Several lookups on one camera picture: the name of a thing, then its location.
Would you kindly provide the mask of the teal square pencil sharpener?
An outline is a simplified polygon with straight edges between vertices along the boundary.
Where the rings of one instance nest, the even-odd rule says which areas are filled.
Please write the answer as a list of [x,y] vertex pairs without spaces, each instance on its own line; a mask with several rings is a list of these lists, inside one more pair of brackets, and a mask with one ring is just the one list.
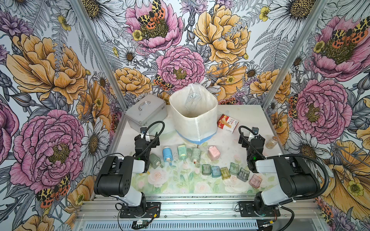
[[179,160],[183,160],[185,161],[188,157],[188,152],[187,152],[187,147],[186,145],[179,145],[177,147],[177,151],[178,151],[178,157],[179,157]]

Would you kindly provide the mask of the pink translucent shavings tray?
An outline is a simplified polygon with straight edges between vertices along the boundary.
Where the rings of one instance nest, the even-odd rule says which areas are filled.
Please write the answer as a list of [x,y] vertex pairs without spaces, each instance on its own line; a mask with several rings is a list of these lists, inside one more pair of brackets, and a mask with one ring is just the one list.
[[257,188],[260,187],[262,181],[263,181],[262,177],[260,177],[257,174],[253,174],[251,179],[249,180],[249,185],[252,186],[253,188],[257,189]]

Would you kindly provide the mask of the clear teal shavings tray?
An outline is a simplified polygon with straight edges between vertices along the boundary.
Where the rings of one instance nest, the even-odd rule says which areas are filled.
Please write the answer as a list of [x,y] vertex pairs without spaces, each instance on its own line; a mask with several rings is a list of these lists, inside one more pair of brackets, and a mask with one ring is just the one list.
[[230,163],[230,168],[229,168],[230,174],[237,176],[239,171],[240,171],[240,166],[236,163],[231,162]]

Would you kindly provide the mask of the translucent blue shavings tray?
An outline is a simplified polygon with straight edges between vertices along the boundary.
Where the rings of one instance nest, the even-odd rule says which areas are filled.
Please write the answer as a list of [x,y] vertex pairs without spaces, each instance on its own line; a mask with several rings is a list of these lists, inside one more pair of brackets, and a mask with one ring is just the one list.
[[212,178],[219,178],[222,175],[219,166],[211,166],[211,173],[212,173]]

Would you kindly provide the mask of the grey-green pencil sharpener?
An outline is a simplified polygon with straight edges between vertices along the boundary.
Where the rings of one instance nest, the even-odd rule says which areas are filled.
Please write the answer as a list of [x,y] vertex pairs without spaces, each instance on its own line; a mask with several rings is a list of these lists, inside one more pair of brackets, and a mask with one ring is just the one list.
[[192,149],[192,154],[191,154],[191,159],[194,164],[199,163],[201,157],[201,150],[199,148],[193,148]]

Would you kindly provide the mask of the pink pencil sharpener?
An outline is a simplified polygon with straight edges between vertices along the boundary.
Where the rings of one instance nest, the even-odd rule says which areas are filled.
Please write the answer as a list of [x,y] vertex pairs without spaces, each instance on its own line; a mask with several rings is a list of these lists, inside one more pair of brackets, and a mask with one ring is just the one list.
[[216,161],[220,158],[221,153],[216,146],[210,146],[207,155],[211,161]]

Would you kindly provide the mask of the translucent green shavings tray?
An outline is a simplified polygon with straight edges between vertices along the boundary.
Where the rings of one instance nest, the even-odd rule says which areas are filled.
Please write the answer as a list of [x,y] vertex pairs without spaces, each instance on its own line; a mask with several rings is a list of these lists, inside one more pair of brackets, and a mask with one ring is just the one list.
[[210,176],[212,174],[212,169],[210,164],[203,164],[202,165],[202,175],[203,176]]

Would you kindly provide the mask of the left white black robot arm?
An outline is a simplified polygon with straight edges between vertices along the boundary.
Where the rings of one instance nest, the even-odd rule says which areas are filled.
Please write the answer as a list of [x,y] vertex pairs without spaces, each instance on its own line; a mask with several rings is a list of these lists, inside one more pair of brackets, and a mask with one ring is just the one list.
[[134,138],[135,153],[118,157],[107,155],[94,182],[94,193],[121,203],[124,216],[143,217],[149,212],[145,194],[131,186],[132,175],[147,173],[152,161],[151,150],[160,145],[165,123],[156,121],[142,127]]

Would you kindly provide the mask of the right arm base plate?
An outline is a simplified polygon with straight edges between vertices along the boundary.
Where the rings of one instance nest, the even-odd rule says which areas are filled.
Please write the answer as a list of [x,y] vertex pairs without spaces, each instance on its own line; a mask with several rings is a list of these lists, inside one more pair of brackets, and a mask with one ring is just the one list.
[[252,201],[238,202],[237,209],[241,217],[280,217],[280,211],[277,206],[256,206]]

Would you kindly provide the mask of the grey translucent shavings tray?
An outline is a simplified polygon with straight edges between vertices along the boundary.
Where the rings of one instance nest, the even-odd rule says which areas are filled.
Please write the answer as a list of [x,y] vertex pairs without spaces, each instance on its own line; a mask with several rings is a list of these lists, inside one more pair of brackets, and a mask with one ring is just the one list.
[[241,168],[237,174],[237,178],[243,182],[247,182],[249,179],[250,172],[244,168]]

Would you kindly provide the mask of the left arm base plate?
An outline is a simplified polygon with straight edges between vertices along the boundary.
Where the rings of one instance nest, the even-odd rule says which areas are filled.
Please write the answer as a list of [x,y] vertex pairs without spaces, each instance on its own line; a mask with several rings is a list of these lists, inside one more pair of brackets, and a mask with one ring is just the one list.
[[119,218],[159,218],[161,202],[146,202],[138,207],[124,207],[119,210]]

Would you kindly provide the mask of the blue pencil sharpener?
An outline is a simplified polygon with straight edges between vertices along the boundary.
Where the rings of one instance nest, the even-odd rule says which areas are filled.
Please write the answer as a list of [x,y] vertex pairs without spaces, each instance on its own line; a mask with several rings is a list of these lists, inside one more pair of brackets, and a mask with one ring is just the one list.
[[162,150],[162,155],[164,162],[169,163],[170,166],[172,166],[173,162],[173,155],[172,155],[172,150],[170,147],[164,147]]

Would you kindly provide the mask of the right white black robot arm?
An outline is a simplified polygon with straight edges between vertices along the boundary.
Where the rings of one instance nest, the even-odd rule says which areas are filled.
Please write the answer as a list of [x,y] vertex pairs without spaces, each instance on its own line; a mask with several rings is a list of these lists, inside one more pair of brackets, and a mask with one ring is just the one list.
[[244,208],[257,216],[267,215],[279,207],[322,195],[329,186],[330,176],[316,159],[303,154],[263,155],[265,139],[257,128],[239,126],[239,144],[246,149],[247,165],[254,173],[275,173],[278,185],[258,192],[251,205]]

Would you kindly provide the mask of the translucent yellow shavings tray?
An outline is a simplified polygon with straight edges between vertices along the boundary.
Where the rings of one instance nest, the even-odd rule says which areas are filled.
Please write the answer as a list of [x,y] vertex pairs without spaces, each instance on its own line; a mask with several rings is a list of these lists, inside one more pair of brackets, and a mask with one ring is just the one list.
[[229,169],[227,167],[221,168],[220,171],[221,171],[222,180],[226,180],[226,179],[229,179],[231,177],[231,174],[230,174]]

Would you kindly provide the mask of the dark green pencil sharpener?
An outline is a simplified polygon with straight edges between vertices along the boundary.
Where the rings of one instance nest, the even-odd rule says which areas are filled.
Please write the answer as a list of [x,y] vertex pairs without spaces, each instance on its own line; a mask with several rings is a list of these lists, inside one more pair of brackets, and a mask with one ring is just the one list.
[[161,161],[161,159],[156,154],[150,154],[149,155],[149,162],[153,169],[156,169],[158,167],[163,168],[164,165]]

